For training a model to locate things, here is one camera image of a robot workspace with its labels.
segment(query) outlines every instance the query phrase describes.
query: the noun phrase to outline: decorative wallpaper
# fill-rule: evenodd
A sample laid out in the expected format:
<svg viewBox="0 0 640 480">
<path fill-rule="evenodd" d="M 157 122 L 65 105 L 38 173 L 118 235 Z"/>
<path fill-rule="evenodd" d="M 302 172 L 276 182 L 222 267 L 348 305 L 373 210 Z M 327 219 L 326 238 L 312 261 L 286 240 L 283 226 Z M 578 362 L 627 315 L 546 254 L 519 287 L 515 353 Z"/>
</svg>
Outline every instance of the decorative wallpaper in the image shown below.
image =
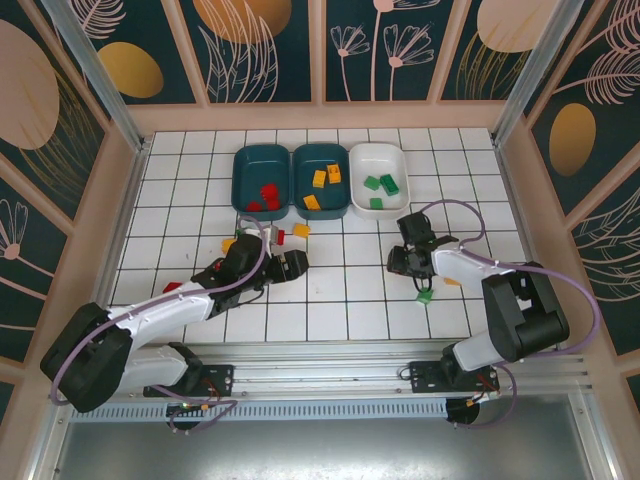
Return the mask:
<svg viewBox="0 0 640 480">
<path fill-rule="evenodd" d="M 618 355 L 640 348 L 640 169 L 574 230 L 573 238 Z"/>
<path fill-rule="evenodd" d="M 310 102 L 307 0 L 180 0 L 212 103 Z"/>
<path fill-rule="evenodd" d="M 505 100 L 558 0 L 472 0 L 442 100 Z"/>
<path fill-rule="evenodd" d="M 558 64 L 560 63 L 560 60 L 562 60 L 562 57 L 567 51 L 567 48 L 569 48 L 569 45 L 573 41 L 573 38 L 576 36 L 576 33 L 582 26 L 582 22 L 584 22 L 584 18 L 587 16 L 587 13 L 589 13 L 589 10 L 591 10 L 591 7 L 593 6 L 593 2 L 594 0 L 584 0 L 584 3 L 582 4 L 582 8 L 580 9 L 580 13 L 578 14 L 578 17 L 576 18 L 575 22 L 573 22 L 572 25 L 570 26 L 569 33 L 567 34 L 566 37 L 564 37 L 564 40 L 562 41 L 562 45 L 560 45 L 560 48 L 556 52 L 556 56 L 553 62 L 551 62 L 551 65 L 549 66 L 544 76 L 540 80 L 540 83 L 538 84 L 538 88 L 536 88 L 536 90 L 533 92 L 533 95 L 531 95 L 531 98 L 529 99 L 529 103 L 527 103 L 527 105 L 524 107 L 525 116 L 529 116 L 529 113 L 531 113 L 531 110 L 533 109 L 536 102 L 538 101 L 538 98 L 540 98 L 540 94 L 542 93 L 542 90 L 544 90 L 544 88 L 547 85 L 547 80 L 549 79 L 549 76 L 558 67 Z"/>
<path fill-rule="evenodd" d="M 631 396 L 636 402 L 638 413 L 640 413 L 640 373 L 627 377 L 627 385 L 629 385 Z"/>
<path fill-rule="evenodd" d="M 0 46 L 0 154 L 73 219 L 104 131 L 17 2 Z"/>
<path fill-rule="evenodd" d="M 608 3 L 533 135 L 565 213 L 640 141 L 640 3 Z"/>
<path fill-rule="evenodd" d="M 24 360 L 66 241 L 0 179 L 0 356 Z"/>
<path fill-rule="evenodd" d="M 426 100 L 451 6 L 327 0 L 326 100 Z"/>
<path fill-rule="evenodd" d="M 0 426 L 2 426 L 2 419 L 9 407 L 13 388 L 13 384 L 0 381 Z"/>
<path fill-rule="evenodd" d="M 69 5 L 126 104 L 195 103 L 161 0 L 69 0 Z M 51 24 L 40 0 L 38 6 Z M 57 30 L 56 35 L 63 43 Z"/>
</svg>

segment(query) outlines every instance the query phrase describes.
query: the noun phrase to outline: toy block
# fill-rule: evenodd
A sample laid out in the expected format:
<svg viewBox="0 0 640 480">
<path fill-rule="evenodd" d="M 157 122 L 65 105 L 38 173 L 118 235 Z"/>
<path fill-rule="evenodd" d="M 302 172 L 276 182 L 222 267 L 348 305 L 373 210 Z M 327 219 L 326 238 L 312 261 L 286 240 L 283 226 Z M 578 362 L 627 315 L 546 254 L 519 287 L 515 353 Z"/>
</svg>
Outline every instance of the toy block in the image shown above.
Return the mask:
<svg viewBox="0 0 640 480">
<path fill-rule="evenodd" d="M 260 189 L 260 195 L 265 202 L 267 200 L 278 198 L 278 187 L 276 187 L 275 183 L 269 183 Z"/>
<path fill-rule="evenodd" d="M 327 165 L 329 172 L 329 183 L 340 183 L 342 176 L 340 175 L 340 167 L 337 164 Z"/>
<path fill-rule="evenodd" d="M 277 198 L 270 198 L 269 200 L 267 200 L 267 210 L 269 210 L 270 212 L 274 210 L 280 210 L 280 200 L 278 200 Z"/>
<path fill-rule="evenodd" d="M 381 198 L 371 198 L 369 199 L 369 206 L 371 210 L 382 210 L 382 199 Z"/>
<path fill-rule="evenodd" d="M 180 282 L 169 282 L 167 284 L 167 286 L 164 287 L 164 290 L 162 290 L 162 293 L 171 292 L 171 291 L 175 290 L 176 288 L 180 288 L 181 286 L 182 286 L 182 284 Z"/>
<path fill-rule="evenodd" d="M 296 223 L 293 226 L 293 234 L 296 237 L 308 238 L 311 233 L 311 227 L 307 225 L 302 225 L 301 223 Z"/>
<path fill-rule="evenodd" d="M 304 200 L 307 210 L 321 210 L 320 204 L 318 203 L 315 195 L 307 195 L 302 200 Z"/>
<path fill-rule="evenodd" d="M 235 238 L 225 238 L 222 241 L 222 253 L 224 255 L 226 255 L 227 253 L 229 253 L 229 249 L 231 248 L 231 245 L 233 245 L 235 243 L 236 239 Z"/>
<path fill-rule="evenodd" d="M 324 170 L 316 170 L 313 174 L 313 188 L 324 188 L 324 181 L 327 178 L 327 172 Z"/>
<path fill-rule="evenodd" d="M 249 205 L 247 205 L 247 212 L 261 212 L 262 211 L 262 205 L 260 205 L 258 202 L 251 202 L 249 203 Z"/>
<path fill-rule="evenodd" d="M 418 293 L 418 296 L 416 297 L 416 302 L 420 302 L 424 305 L 428 305 L 429 303 L 431 303 L 432 298 L 433 298 L 433 290 L 429 290 L 428 288 L 423 288 L 422 290 L 420 290 L 420 293 Z"/>
<path fill-rule="evenodd" d="M 380 180 L 375 177 L 368 176 L 364 181 L 364 186 L 375 191 L 380 188 Z"/>
<path fill-rule="evenodd" d="M 393 177 L 391 175 L 383 175 L 380 177 L 380 184 L 390 197 L 397 195 L 400 192 L 400 189 L 396 185 L 396 182 L 393 181 Z"/>
</svg>

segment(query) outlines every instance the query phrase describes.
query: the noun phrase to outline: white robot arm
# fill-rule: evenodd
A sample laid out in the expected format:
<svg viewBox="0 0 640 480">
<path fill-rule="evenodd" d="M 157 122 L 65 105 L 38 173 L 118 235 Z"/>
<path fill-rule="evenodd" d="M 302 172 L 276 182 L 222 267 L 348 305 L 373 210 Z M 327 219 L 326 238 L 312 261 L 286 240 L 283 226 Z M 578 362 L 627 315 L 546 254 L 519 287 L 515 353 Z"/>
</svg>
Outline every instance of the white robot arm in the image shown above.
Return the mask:
<svg viewBox="0 0 640 480">
<path fill-rule="evenodd" d="M 546 275 L 487 264 L 452 245 L 458 240 L 436 238 L 422 212 L 398 220 L 404 246 L 389 253 L 387 269 L 420 279 L 434 275 L 450 278 L 482 294 L 488 329 L 447 347 L 447 376 L 475 372 L 502 361 L 515 362 L 569 337 L 569 324 Z M 530 302 L 521 309 L 518 300 Z"/>
<path fill-rule="evenodd" d="M 60 390 L 80 412 L 91 411 L 114 393 L 149 386 L 177 386 L 189 393 L 203 378 L 203 365 L 184 345 L 142 348 L 176 328 L 207 321 L 239 306 L 244 291 L 263 291 L 265 285 L 295 280 L 309 268 L 307 255 L 293 250 L 271 254 L 280 238 L 276 227 L 264 228 L 268 244 L 262 264 L 247 278 L 260 258 L 262 240 L 257 230 L 245 230 L 227 256 L 214 261 L 190 282 L 158 297 L 128 307 L 104 310 L 83 305 L 71 318 L 40 363 L 53 380 L 77 345 L 110 320 L 117 321 L 89 342 L 63 373 Z M 225 291 L 242 279 L 242 284 Z"/>
</svg>

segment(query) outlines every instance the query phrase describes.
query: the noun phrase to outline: grid line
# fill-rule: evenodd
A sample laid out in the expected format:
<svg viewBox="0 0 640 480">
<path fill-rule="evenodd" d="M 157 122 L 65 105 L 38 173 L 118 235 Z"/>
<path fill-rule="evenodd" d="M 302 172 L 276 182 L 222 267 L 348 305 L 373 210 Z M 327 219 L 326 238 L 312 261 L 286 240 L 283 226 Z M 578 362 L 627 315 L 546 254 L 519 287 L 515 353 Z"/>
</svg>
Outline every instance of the grid line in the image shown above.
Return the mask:
<svg viewBox="0 0 640 480">
<path fill-rule="evenodd" d="M 173 180 L 173 188 L 171 190 L 171 200 L 169 201 L 169 207 L 168 207 L 168 211 L 167 211 L 167 219 L 165 221 L 164 224 L 164 236 L 162 238 L 162 241 L 160 242 L 160 252 L 158 253 L 158 263 L 156 264 L 156 271 L 154 273 L 154 277 L 153 277 L 153 283 L 151 284 L 151 294 L 153 295 L 153 292 L 155 292 L 156 290 L 156 282 L 158 281 L 158 271 L 160 270 L 160 260 L 162 259 L 162 250 L 164 249 L 164 240 L 166 238 L 167 235 L 167 227 L 169 226 L 169 217 L 171 215 L 171 204 L 173 203 L 173 195 L 176 191 L 176 185 L 178 184 L 178 172 L 180 171 L 180 162 L 182 161 L 182 150 L 184 149 L 184 141 L 187 138 L 187 135 L 183 135 L 182 136 L 182 146 L 180 147 L 180 154 L 178 156 L 178 167 L 176 168 L 176 178 Z M 181 341 L 184 342 L 184 337 L 187 331 L 187 327 L 183 327 L 182 328 L 182 339 Z"/>
</svg>

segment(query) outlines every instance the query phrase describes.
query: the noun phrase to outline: yellow block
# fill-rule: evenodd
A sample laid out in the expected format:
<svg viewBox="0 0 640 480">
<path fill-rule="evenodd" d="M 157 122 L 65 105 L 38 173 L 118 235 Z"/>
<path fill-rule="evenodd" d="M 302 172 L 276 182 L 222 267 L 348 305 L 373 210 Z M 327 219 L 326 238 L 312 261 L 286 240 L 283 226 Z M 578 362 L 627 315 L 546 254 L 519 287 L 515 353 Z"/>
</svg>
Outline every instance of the yellow block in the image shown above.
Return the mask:
<svg viewBox="0 0 640 480">
<path fill-rule="evenodd" d="M 229 252 L 229 249 L 231 248 L 231 245 L 233 245 L 235 243 L 236 239 L 235 238 L 225 238 L 222 241 L 222 253 L 223 255 L 226 255 Z"/>
<path fill-rule="evenodd" d="M 308 238 L 311 233 L 311 227 L 307 225 L 302 225 L 301 223 L 296 223 L 293 226 L 293 234 L 296 237 Z"/>
<path fill-rule="evenodd" d="M 313 187 L 324 188 L 325 178 L 327 178 L 327 172 L 323 170 L 316 170 L 316 173 L 313 174 Z"/>
<path fill-rule="evenodd" d="M 304 200 L 304 204 L 307 206 L 307 209 L 321 210 L 320 204 L 318 203 L 318 200 L 316 199 L 315 195 L 308 195 L 304 197 L 303 200 Z"/>
<path fill-rule="evenodd" d="M 329 183 L 340 183 L 342 181 L 338 165 L 327 165 L 327 171 L 329 172 Z"/>
</svg>

